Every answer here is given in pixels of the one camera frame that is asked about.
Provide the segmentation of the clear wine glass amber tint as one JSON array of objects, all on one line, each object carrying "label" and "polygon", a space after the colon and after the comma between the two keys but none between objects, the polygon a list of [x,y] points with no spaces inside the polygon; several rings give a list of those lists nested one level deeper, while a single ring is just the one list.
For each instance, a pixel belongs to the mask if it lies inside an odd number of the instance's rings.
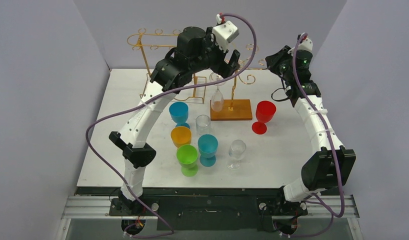
[{"label": "clear wine glass amber tint", "polygon": [[[210,81],[217,82],[223,79],[222,76],[216,74],[216,73],[211,73],[210,74]],[[215,112],[220,112],[223,109],[224,106],[224,97],[223,94],[220,91],[220,87],[223,86],[225,82],[215,84],[216,89],[215,92],[213,93],[210,101],[211,109]]]}]

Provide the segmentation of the red plastic goblet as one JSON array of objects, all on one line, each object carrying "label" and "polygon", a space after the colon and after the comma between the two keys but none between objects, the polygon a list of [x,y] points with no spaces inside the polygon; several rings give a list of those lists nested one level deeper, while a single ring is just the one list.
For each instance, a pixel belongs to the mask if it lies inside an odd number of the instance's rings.
[{"label": "red plastic goblet", "polygon": [[263,135],[267,132],[266,123],[270,122],[276,113],[276,105],[270,101],[260,101],[256,106],[256,122],[251,126],[255,134]]}]

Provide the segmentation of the clear glass tumbler goblet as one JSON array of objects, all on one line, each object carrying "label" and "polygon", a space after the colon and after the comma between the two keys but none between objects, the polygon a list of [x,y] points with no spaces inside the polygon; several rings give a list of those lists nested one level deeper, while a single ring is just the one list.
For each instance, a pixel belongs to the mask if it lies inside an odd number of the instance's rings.
[{"label": "clear glass tumbler goblet", "polygon": [[199,136],[210,134],[211,118],[208,115],[202,114],[195,119],[196,131]]}]

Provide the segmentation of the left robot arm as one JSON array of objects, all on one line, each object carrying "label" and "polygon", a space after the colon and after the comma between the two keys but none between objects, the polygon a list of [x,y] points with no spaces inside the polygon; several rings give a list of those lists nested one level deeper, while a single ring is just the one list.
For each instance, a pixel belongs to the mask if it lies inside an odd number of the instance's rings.
[{"label": "left robot arm", "polygon": [[118,194],[122,209],[136,215],[142,208],[137,198],[143,193],[145,167],[155,158],[147,137],[165,107],[189,84],[195,73],[211,69],[228,78],[239,69],[240,52],[234,50],[229,62],[225,62],[229,44],[239,35],[235,26],[223,23],[218,26],[186,27],[178,36],[176,46],[156,63],[148,87],[138,109],[120,131],[112,131],[109,139],[122,151],[125,159],[126,183]]}]

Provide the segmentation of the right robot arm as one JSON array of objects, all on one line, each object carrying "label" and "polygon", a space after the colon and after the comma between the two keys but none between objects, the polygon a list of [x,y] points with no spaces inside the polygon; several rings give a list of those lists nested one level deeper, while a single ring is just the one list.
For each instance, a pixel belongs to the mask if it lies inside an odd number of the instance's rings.
[{"label": "right robot arm", "polygon": [[344,146],[328,120],[321,91],[311,80],[312,58],[311,50],[294,51],[288,45],[265,58],[268,70],[283,81],[286,98],[301,117],[313,151],[300,177],[284,186],[284,194],[274,200],[282,214],[311,194],[344,186],[356,160],[355,151]]}]

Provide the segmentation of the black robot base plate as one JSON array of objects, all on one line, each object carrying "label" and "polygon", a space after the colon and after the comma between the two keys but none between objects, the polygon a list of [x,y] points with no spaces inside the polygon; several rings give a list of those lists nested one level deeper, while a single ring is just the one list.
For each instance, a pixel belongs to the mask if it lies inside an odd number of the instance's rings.
[{"label": "black robot base plate", "polygon": [[285,200],[280,188],[152,188],[130,203],[122,193],[111,200],[109,215],[122,217],[122,226],[162,219],[157,229],[166,231],[272,231],[289,227],[306,216],[304,202]]}]

